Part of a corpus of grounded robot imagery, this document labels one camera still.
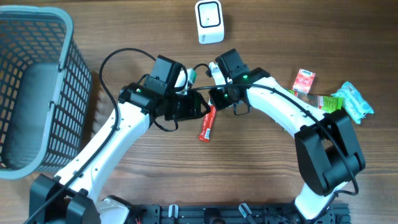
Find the red Nescafe coffee stick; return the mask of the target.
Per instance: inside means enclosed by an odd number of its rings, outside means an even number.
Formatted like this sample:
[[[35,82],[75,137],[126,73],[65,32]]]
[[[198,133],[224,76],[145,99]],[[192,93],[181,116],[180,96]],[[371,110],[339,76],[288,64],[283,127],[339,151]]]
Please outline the red Nescafe coffee stick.
[[[214,105],[211,104],[211,101],[208,102],[210,106],[210,112],[205,115],[205,118],[203,120],[203,125],[202,125],[202,130],[199,135],[199,140],[203,142],[209,142],[210,141],[210,133],[211,129],[213,127],[213,123],[216,117],[216,108]]]

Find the orange Kleenex tissue pack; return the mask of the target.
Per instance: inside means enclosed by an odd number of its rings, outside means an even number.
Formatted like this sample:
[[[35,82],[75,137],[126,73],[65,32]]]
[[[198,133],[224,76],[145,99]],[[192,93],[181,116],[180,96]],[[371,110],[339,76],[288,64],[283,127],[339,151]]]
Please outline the orange Kleenex tissue pack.
[[[315,76],[316,73],[301,68],[298,71],[294,84],[292,86],[293,91],[308,94],[312,87]]]

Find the green snack bag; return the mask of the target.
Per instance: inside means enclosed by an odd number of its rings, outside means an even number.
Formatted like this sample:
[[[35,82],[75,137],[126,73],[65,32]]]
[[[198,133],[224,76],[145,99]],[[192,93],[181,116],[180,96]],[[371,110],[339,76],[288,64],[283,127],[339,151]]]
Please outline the green snack bag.
[[[326,111],[327,113],[332,113],[336,110],[340,110],[343,106],[342,97],[307,95],[293,90],[289,90],[289,93],[306,102],[307,104]]]

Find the teal tissue pack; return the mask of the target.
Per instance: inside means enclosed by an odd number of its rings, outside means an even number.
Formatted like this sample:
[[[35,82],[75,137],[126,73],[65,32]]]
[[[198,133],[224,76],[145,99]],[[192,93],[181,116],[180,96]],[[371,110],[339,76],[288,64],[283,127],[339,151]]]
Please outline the teal tissue pack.
[[[332,96],[343,99],[342,107],[356,124],[361,124],[361,120],[367,114],[374,113],[369,103],[363,99],[360,92],[350,82],[345,82]]]

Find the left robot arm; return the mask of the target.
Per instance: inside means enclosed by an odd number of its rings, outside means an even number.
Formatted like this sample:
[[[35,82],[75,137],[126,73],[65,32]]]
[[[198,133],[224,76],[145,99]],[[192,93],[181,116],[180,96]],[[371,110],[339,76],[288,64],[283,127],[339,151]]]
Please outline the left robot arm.
[[[108,120],[54,178],[38,176],[30,188],[27,223],[134,223],[134,207],[115,196],[100,199],[128,149],[158,117],[178,124],[204,117],[210,106],[192,90],[196,72],[158,56],[149,74],[124,86]]]

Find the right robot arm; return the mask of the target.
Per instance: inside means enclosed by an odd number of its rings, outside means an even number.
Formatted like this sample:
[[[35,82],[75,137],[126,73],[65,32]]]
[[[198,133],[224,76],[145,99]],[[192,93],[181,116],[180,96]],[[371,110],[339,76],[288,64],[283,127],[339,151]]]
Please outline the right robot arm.
[[[295,141],[298,168],[305,182],[294,200],[301,222],[313,223],[326,212],[344,186],[357,186],[366,162],[345,110],[327,113],[282,88],[264,69],[244,64],[236,49],[209,63],[215,86],[210,100],[217,110],[243,102],[270,116]]]

